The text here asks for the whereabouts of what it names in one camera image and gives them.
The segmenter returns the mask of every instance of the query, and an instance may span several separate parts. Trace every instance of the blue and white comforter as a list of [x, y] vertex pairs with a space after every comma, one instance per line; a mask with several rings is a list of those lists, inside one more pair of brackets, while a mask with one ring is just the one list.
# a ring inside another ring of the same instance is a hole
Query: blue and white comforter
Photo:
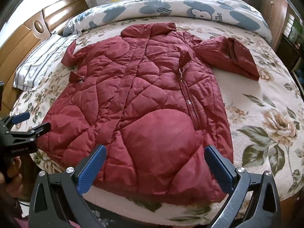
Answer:
[[124, 0], [96, 6], [75, 16], [63, 35], [147, 16], [183, 16], [224, 22], [256, 32], [267, 42], [272, 39], [261, 13], [241, 0]]

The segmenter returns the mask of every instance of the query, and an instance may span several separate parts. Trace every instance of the striped cloth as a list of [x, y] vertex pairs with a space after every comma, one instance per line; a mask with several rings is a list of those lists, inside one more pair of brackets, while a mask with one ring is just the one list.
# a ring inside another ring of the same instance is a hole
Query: striped cloth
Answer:
[[13, 87], [23, 91], [34, 91], [42, 77], [57, 56], [65, 50], [81, 33], [69, 37], [53, 33], [50, 38], [38, 45], [17, 67]]

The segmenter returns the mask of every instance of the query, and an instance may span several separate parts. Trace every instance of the headboard panel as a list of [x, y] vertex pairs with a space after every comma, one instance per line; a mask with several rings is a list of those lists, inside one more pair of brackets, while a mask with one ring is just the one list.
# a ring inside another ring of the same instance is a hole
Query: headboard panel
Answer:
[[13, 88], [18, 65], [50, 32], [62, 33], [64, 25], [77, 14], [88, 9], [85, 0], [60, 0], [39, 11], [19, 26], [0, 48], [0, 81], [4, 81], [0, 117], [7, 116], [21, 90]]

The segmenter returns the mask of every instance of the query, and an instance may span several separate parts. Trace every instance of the pocket zipper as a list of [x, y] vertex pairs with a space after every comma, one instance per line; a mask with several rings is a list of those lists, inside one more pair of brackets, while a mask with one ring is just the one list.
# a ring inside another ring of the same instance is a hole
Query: pocket zipper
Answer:
[[193, 122], [194, 129], [199, 130], [200, 129], [200, 121], [198, 119], [197, 111], [196, 111], [196, 109], [193, 105], [193, 101], [192, 101], [191, 96], [189, 94], [188, 87], [183, 80], [183, 72], [182, 72], [181, 69], [179, 69], [179, 74], [180, 74], [179, 85], [181, 87], [181, 89], [180, 89], [181, 93], [183, 94], [183, 97], [186, 101], [186, 105], [187, 105], [187, 108], [188, 108], [188, 111], [189, 111], [190, 118]]

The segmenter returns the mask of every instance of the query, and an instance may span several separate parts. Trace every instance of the quilted panel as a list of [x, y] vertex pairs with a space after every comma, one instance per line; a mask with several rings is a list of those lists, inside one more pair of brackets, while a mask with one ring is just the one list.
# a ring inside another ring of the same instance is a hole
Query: quilted panel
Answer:
[[74, 54], [75, 45], [62, 63], [77, 64], [78, 71], [48, 111], [44, 122], [52, 129], [38, 147], [68, 167], [96, 144], [105, 145], [107, 159], [94, 184], [122, 196], [172, 204], [220, 202], [225, 195], [203, 148], [212, 144], [232, 162], [233, 152], [210, 65], [229, 65], [229, 71], [255, 79], [248, 50], [225, 37], [202, 42], [176, 32], [174, 23], [129, 26], [121, 36]]

